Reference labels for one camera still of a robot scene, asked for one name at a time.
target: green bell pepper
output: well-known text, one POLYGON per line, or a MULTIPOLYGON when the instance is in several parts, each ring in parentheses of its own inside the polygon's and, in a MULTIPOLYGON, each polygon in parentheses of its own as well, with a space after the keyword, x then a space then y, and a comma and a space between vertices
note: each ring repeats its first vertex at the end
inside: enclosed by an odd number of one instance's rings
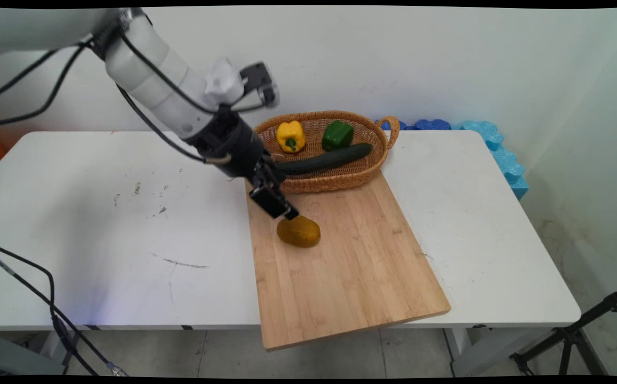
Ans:
POLYGON ((323 134, 323 150, 333 151, 350 145, 353 140, 353 127, 341 120, 334 120, 323 134))

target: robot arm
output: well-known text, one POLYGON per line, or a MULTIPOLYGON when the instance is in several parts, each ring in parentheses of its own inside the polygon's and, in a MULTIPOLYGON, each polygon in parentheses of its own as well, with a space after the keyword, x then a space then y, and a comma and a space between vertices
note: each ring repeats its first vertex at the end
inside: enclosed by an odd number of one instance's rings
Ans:
POLYGON ((285 175, 275 168, 259 136, 232 109, 235 102, 254 91, 264 106, 276 104, 276 89, 263 63, 238 72, 230 61, 219 59, 206 77, 199 76, 156 34, 141 8, 0 12, 9 12, 10 18, 39 18, 38 25, 52 27, 47 30, 35 27, 33 31, 23 32, 25 37, 8 39, 6 32, 11 27, 0 25, 0 52, 17 47, 56 49, 92 34, 91 48, 105 61, 108 75, 119 87, 182 141, 194 146, 207 163, 230 177, 249 180, 250 197, 270 216, 293 219, 299 214, 279 190, 285 175), (61 25, 49 13, 59 11, 63 12, 56 15, 65 19, 61 25), (65 32, 57 34, 55 25, 65 32), (32 34, 53 36, 32 43, 29 38, 36 37, 32 34), (190 100, 182 97, 176 88, 190 100))

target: wooden cutting board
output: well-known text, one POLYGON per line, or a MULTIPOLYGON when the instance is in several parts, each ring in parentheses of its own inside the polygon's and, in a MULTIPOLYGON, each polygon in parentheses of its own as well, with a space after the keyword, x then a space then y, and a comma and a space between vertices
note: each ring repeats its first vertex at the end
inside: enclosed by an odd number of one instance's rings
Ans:
POLYGON ((319 224, 318 245, 283 243, 281 219, 247 198, 267 350, 450 310, 381 172, 358 188, 288 198, 319 224))

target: yellow bell pepper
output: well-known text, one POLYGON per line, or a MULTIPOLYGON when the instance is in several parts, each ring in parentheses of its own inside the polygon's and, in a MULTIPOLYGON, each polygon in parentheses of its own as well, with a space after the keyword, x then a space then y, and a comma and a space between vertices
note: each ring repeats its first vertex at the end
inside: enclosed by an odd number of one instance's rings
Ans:
POLYGON ((306 134, 297 120, 277 127, 277 143, 285 153, 297 153, 306 145, 306 134))

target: table leg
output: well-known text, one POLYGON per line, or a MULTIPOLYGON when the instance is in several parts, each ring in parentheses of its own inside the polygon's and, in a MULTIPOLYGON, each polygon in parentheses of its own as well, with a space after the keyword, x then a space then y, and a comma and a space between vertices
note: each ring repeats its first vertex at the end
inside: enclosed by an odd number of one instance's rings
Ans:
POLYGON ((453 359, 462 355, 462 352, 472 347, 472 342, 469 340, 467 328, 445 328, 444 331, 453 359))
POLYGON ((0 370, 13 374, 62 374, 64 365, 0 338, 0 370))
POLYGON ((481 374, 548 331, 550 328, 496 328, 471 347, 462 350, 452 362, 453 372, 456 377, 481 374))

